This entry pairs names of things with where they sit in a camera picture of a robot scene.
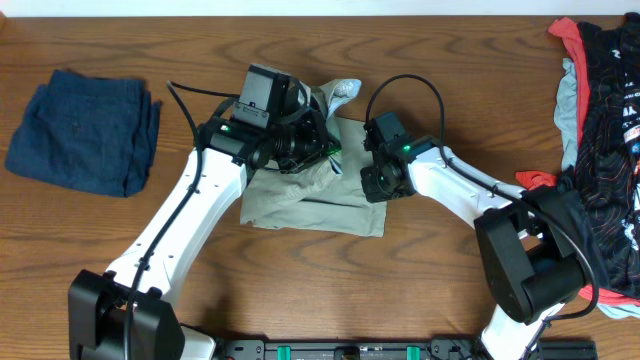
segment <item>wooden surface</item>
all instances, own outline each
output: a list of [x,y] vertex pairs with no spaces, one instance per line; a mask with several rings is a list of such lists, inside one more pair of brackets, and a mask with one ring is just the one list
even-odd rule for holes
[[[66,358],[69,284],[82,268],[106,269],[173,188],[191,135],[166,80],[239,92],[251,62],[310,85],[358,78],[360,97],[340,114],[362,120],[385,79],[420,74],[445,99],[454,151],[513,182],[516,170],[559,169],[553,109],[565,51],[546,34],[552,20],[8,19],[0,33],[2,158],[36,86],[56,68],[144,78],[164,106],[151,177],[132,198],[74,192],[0,169],[0,357]],[[184,99],[199,121],[218,101]],[[405,81],[387,88],[374,113],[398,111],[411,131],[436,134],[436,105],[428,90]],[[177,309],[185,323],[271,339],[416,339],[478,334],[492,314],[473,231],[434,201],[390,203],[383,238],[254,229],[239,224],[239,209],[237,202],[222,217],[189,272]],[[585,305],[578,299],[568,310]],[[640,357],[638,324],[596,311],[558,322],[546,336],[591,338],[603,359],[632,359]]]

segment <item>green tape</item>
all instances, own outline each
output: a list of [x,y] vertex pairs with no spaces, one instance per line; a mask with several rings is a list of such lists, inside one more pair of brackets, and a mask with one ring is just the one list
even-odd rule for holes
[[417,346],[407,346],[407,360],[420,360],[420,348]]
[[288,346],[278,346],[278,360],[291,360],[291,348]]

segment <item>gray cloth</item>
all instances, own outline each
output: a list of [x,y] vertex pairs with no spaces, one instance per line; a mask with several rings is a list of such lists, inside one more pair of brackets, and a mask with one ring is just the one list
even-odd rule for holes
[[636,305],[602,305],[598,304],[598,308],[605,315],[612,319],[624,319],[629,316],[633,316],[640,319],[640,306]]
[[342,143],[341,157],[322,161],[299,174],[258,171],[244,193],[240,223],[280,229],[336,231],[382,236],[387,203],[370,204],[360,184],[360,169],[372,163],[364,151],[363,123],[332,117]]
[[562,59],[564,77],[558,85],[553,122],[562,132],[562,171],[576,165],[578,158],[578,80],[571,59]]

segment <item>cable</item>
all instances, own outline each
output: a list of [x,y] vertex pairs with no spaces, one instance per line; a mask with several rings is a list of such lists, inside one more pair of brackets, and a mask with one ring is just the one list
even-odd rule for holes
[[438,92],[436,87],[431,82],[429,82],[427,79],[425,79],[425,78],[423,78],[421,76],[414,75],[414,74],[396,75],[396,76],[390,78],[389,80],[385,81],[373,93],[373,96],[371,97],[371,100],[369,100],[369,104],[367,105],[367,112],[365,114],[365,122],[369,122],[369,115],[370,115],[370,112],[371,112],[371,108],[373,106],[373,102],[376,99],[376,97],[378,96],[378,94],[382,91],[382,89],[385,86],[387,86],[389,83],[391,83],[391,82],[393,82],[395,80],[398,80],[398,79],[403,79],[403,78],[415,79],[415,80],[418,80],[418,81],[426,84],[433,91],[434,95],[438,99],[438,104],[440,106],[440,145],[438,147],[440,149],[440,156],[444,160],[445,165],[451,167],[451,169],[453,169],[455,172],[460,174],[465,179],[475,183],[476,185],[478,185],[478,186],[480,186],[480,187],[482,187],[482,188],[484,188],[484,189],[486,189],[488,191],[491,191],[492,193],[495,193],[495,194],[497,194],[497,195],[499,195],[499,196],[511,201],[514,204],[518,204],[519,206],[523,207],[524,209],[526,209],[528,212],[530,212],[533,215],[535,215],[537,218],[539,218],[543,222],[547,223],[550,226],[553,226],[554,228],[556,228],[556,230],[558,230],[558,232],[560,233],[560,235],[562,235],[562,237],[567,239],[567,241],[569,242],[569,244],[571,245],[573,250],[576,252],[576,255],[578,257],[578,261],[580,262],[580,265],[582,266],[583,270],[587,274],[587,280],[591,283],[591,286],[593,287],[593,296],[591,298],[591,301],[589,302],[589,304],[583,310],[580,310],[580,311],[577,311],[577,312],[574,312],[574,313],[569,313],[569,314],[553,315],[553,316],[550,316],[550,317],[546,318],[545,321],[544,321],[543,326],[545,326],[545,327],[549,326],[551,321],[555,321],[555,320],[577,319],[577,318],[586,316],[591,311],[593,311],[593,309],[595,309],[596,305],[598,304],[598,298],[599,298],[599,294],[600,294],[600,289],[599,289],[598,284],[596,282],[596,277],[595,277],[595,275],[593,273],[593,269],[591,268],[591,265],[589,264],[589,261],[587,260],[586,256],[584,255],[584,253],[580,249],[580,246],[578,246],[578,244],[573,239],[571,239],[571,237],[568,235],[568,233],[564,229],[564,227],[558,221],[556,221],[556,219],[550,217],[545,212],[535,208],[534,206],[528,204],[527,202],[525,202],[525,201],[523,201],[521,199],[518,199],[516,197],[513,197],[513,196],[503,192],[502,190],[500,190],[498,188],[498,186],[497,186],[498,184],[494,184],[494,185],[485,184],[484,182],[474,178],[472,175],[469,175],[469,174],[465,173],[462,169],[458,168],[454,164],[453,158],[447,158],[447,156],[446,156],[446,154],[444,152],[444,146],[445,146],[444,102],[442,101],[442,97],[440,96],[440,93]]
[[184,197],[182,198],[178,206],[176,206],[175,210],[173,210],[173,213],[171,213],[171,216],[169,216],[169,218],[164,223],[160,231],[158,231],[158,234],[156,235],[156,237],[153,239],[153,241],[151,241],[151,244],[149,244],[149,248],[147,248],[147,251],[145,251],[144,255],[139,260],[138,269],[136,270],[135,276],[133,277],[133,283],[131,284],[131,289],[129,290],[129,296],[127,298],[127,311],[125,313],[125,321],[124,321],[124,346],[123,346],[124,360],[132,359],[131,324],[133,323],[133,304],[135,303],[135,300],[136,300],[136,293],[138,292],[138,287],[140,286],[140,280],[142,279],[142,274],[144,273],[145,268],[149,265],[149,260],[153,255],[153,251],[158,246],[158,243],[160,243],[160,240],[162,239],[164,234],[167,232],[167,230],[169,230],[169,227],[174,222],[174,220],[178,217],[178,215],[180,214],[180,211],[182,211],[182,209],[185,207],[185,205],[187,204],[187,202],[189,201],[193,193],[197,193],[198,182],[200,181],[200,175],[202,173],[203,149],[202,149],[202,145],[200,144],[200,139],[198,137],[198,130],[196,128],[196,124],[193,122],[193,118],[191,117],[189,110],[187,110],[187,107],[184,105],[184,102],[182,102],[182,99],[180,98],[180,96],[178,95],[174,87],[187,90],[187,91],[200,93],[200,94],[206,94],[206,95],[223,96],[223,97],[229,97],[229,98],[238,97],[238,95],[234,95],[234,94],[225,94],[225,93],[218,93],[214,91],[201,90],[201,89],[196,89],[196,88],[192,88],[185,85],[180,85],[172,81],[167,82],[167,88],[169,89],[169,91],[171,92],[171,95],[173,95],[173,98],[176,100],[176,102],[180,106],[180,109],[184,113],[184,116],[187,118],[187,122],[189,123],[189,128],[191,128],[191,132],[193,134],[193,142],[195,144],[196,153],[197,153],[196,173],[193,178],[193,182],[191,182],[191,185],[189,185],[189,188],[187,189],[187,193],[184,195]]

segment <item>white wall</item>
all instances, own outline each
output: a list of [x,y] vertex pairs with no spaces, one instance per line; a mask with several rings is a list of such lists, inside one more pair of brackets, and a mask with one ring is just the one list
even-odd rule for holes
[[0,0],[25,16],[622,15],[640,0]]

